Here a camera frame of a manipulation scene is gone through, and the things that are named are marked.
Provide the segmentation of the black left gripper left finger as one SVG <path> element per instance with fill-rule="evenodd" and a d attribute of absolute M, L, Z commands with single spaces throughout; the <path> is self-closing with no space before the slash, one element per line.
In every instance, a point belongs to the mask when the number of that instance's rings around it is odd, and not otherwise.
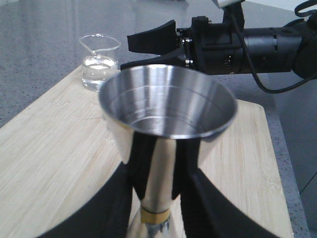
<path fill-rule="evenodd" d="M 43 233 L 41 238 L 124 238 L 132 205 L 127 166 L 120 163 L 110 179 L 83 207 Z"/>

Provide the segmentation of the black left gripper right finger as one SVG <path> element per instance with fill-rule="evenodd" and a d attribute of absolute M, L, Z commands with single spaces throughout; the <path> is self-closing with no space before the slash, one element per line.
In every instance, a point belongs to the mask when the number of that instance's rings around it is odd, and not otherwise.
<path fill-rule="evenodd" d="M 275 238 L 235 207 L 195 168 L 184 173 L 181 212 L 188 238 Z"/>

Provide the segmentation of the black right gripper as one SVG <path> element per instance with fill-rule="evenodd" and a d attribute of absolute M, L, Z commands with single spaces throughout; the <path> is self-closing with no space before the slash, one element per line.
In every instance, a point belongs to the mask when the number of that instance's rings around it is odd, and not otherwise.
<path fill-rule="evenodd" d="M 180 38 L 177 48 L 177 35 Z M 249 73 L 245 51 L 230 16 L 212 23 L 205 16 L 192 18 L 189 28 L 176 30 L 175 20 L 154 29 L 127 36 L 128 49 L 134 53 L 164 54 L 128 62 L 121 70 L 150 64 L 189 67 L 208 75 Z"/>

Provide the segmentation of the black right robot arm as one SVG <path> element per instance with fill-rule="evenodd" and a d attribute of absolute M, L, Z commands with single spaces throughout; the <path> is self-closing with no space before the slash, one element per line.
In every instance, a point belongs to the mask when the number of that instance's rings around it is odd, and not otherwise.
<path fill-rule="evenodd" d="M 289 72 L 307 78 L 317 71 L 317 31 L 303 19 L 278 28 L 243 29 L 244 41 L 229 19 L 211 23 L 192 18 L 189 28 L 175 21 L 128 36 L 129 51 L 153 54 L 121 69 L 148 64 L 189 67 L 208 75 Z"/>

